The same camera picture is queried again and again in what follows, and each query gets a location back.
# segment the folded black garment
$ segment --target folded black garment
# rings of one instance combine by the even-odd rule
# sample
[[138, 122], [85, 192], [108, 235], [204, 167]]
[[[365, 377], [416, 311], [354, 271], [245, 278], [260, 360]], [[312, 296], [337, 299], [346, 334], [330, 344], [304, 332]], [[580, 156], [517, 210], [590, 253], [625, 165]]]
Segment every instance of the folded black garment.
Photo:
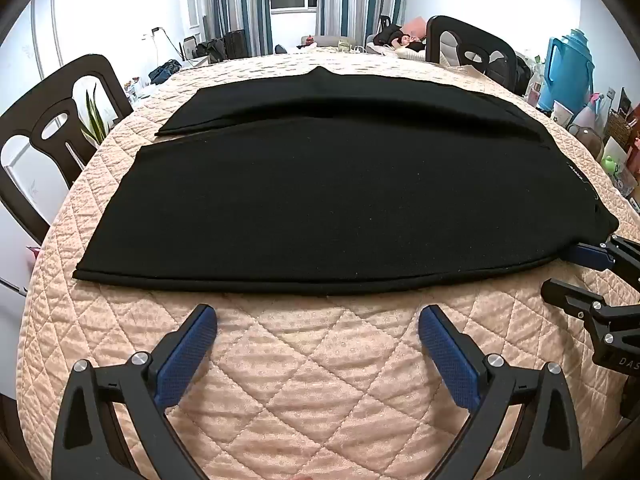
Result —
[[530, 136], [544, 126], [497, 97], [455, 86], [377, 75], [337, 75], [317, 67], [303, 75], [269, 77], [201, 88], [158, 130], [158, 136], [191, 134], [285, 116], [361, 118], [417, 123], [439, 121], [500, 123], [512, 135]]
[[[274, 90], [279, 118], [265, 118], [275, 114], [267, 80], [185, 104], [173, 128], [212, 124], [227, 91], [244, 95], [238, 124], [140, 149], [74, 277], [162, 290], [386, 292], [529, 269], [618, 227], [546, 128], [512, 104], [382, 76], [315, 70], [270, 81], [279, 79], [305, 95], [303, 110]], [[331, 109], [322, 87], [341, 95]], [[361, 95], [373, 93], [365, 108]]]

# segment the dining chair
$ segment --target dining chair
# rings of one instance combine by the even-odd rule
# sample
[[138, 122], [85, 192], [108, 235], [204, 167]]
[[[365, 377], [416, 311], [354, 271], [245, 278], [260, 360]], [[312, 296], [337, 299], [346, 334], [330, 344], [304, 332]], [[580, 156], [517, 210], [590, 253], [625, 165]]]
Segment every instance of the dining chair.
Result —
[[[82, 56], [43, 79], [0, 116], [0, 152], [12, 137], [26, 136], [31, 146], [56, 163], [66, 184], [71, 187], [82, 171], [76, 158], [86, 165], [95, 153], [95, 147], [80, 129], [78, 108], [73, 99], [74, 84], [88, 75], [100, 80], [118, 120], [132, 113], [131, 104], [109, 61], [99, 54]], [[44, 129], [61, 114], [66, 114], [65, 123], [52, 136], [43, 139]], [[0, 201], [18, 224], [42, 244], [49, 225], [9, 174], [2, 170]]]
[[[449, 16], [433, 16], [427, 22], [427, 61], [440, 62], [440, 37], [443, 32], [450, 32], [456, 38], [460, 66], [472, 65], [507, 90], [515, 90], [518, 60], [509, 44], [481, 28]], [[502, 54], [504, 60], [492, 62], [494, 52]]]
[[0, 394], [0, 478], [42, 480], [22, 436], [15, 400]]

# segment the metal screw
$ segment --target metal screw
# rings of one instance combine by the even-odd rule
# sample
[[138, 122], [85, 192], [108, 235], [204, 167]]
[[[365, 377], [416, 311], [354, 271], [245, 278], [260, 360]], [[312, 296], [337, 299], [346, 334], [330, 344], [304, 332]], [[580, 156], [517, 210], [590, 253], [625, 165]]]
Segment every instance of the metal screw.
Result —
[[79, 361], [76, 361], [76, 363], [74, 364], [74, 370], [76, 372], [84, 372], [88, 367], [88, 365], [89, 363], [87, 363], [87, 361], [85, 361], [84, 359], [80, 359]]
[[490, 354], [486, 360], [494, 368], [500, 368], [504, 364], [504, 359], [498, 354]]
[[549, 371], [555, 375], [558, 375], [562, 371], [562, 368], [558, 363], [549, 363], [546, 367], [549, 368]]
[[143, 365], [147, 361], [149, 361], [149, 354], [146, 352], [136, 352], [131, 358], [131, 362], [138, 366]]

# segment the wicker basket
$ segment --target wicker basket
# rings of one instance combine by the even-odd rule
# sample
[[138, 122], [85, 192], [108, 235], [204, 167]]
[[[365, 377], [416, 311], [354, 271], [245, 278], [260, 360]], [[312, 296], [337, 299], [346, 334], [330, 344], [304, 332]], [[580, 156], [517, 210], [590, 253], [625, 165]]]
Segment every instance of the wicker basket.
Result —
[[634, 140], [631, 127], [626, 124], [626, 121], [622, 116], [619, 116], [615, 112], [609, 113], [609, 119], [607, 120], [607, 125], [604, 128], [604, 134], [605, 139], [613, 137], [613, 139], [625, 151], [629, 149], [631, 142]]

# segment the quilted bedspread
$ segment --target quilted bedspread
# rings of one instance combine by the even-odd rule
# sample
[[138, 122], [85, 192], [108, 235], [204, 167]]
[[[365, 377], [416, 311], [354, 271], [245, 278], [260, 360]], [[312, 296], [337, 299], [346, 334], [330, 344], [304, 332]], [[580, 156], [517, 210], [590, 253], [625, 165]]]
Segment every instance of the quilted bedspread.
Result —
[[[610, 304], [637, 303], [638, 294], [609, 271], [558, 261], [464, 285], [324, 298], [149, 292], [72, 279], [137, 150], [158, 142], [155, 132], [198, 88], [305, 73], [318, 65], [337, 73], [433, 80], [515, 103], [541, 121], [587, 174], [620, 220], [618, 233], [640, 239], [628, 203], [586, 149], [471, 68], [316, 51], [177, 73], [104, 141], [66, 197], [36, 262], [20, 330], [17, 401], [26, 442], [46, 478], [73, 363], [88, 358], [94, 366], [119, 364], [135, 351], [150, 351], [198, 303], [215, 307], [218, 336], [180, 404], [167, 413], [210, 478], [424, 478], [467, 416], [452, 402], [418, 341], [417, 313], [431, 303], [484, 352], [500, 353], [517, 366], [562, 365], [586, 461], [614, 429], [625, 377], [595, 366], [582, 322], [540, 298], [542, 282], [554, 277], [586, 286]], [[194, 234], [194, 244], [199, 236], [206, 233]], [[126, 410], [116, 410], [141, 472], [156, 478]], [[497, 465], [516, 414], [511, 408], [479, 477]]]

